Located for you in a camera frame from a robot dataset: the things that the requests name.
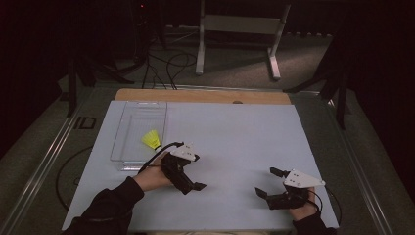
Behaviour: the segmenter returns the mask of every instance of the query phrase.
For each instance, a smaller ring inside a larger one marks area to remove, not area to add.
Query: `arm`
[[[309,188],[308,200],[315,202],[314,188]],[[290,209],[293,217],[293,225],[298,235],[335,235],[336,229],[326,228],[321,220],[320,212],[316,210],[313,204],[306,203],[303,207]]]
[[[144,192],[170,184],[160,167],[147,167],[140,174],[127,177],[115,189],[98,193],[88,209],[81,217],[74,218],[63,234],[127,234],[132,209],[144,197]]]

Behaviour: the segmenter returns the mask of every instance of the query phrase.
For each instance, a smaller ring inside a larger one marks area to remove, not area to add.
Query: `transparent box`
[[[139,170],[156,154],[141,138],[156,130],[162,143],[166,112],[167,102],[126,102],[111,153],[119,170]]]

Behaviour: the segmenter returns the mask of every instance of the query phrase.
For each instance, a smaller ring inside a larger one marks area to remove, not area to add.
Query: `black sweater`
[[[144,192],[133,178],[127,177],[114,190],[105,189],[95,196],[81,217],[73,219],[63,235],[127,234],[134,205],[144,197]],[[326,228],[320,213],[300,221],[293,221],[298,235],[332,235],[333,228]]]

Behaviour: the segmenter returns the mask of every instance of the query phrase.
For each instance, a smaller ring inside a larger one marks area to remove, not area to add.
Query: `hand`
[[[166,153],[162,153],[141,173],[132,177],[144,192],[171,185],[170,180],[161,170],[161,159]]]
[[[315,189],[308,188],[308,200],[311,202],[315,202]],[[289,209],[291,216],[293,217],[294,221],[299,221],[303,218],[309,217],[314,215],[317,211],[316,207],[311,203],[305,203],[304,206],[297,209]]]

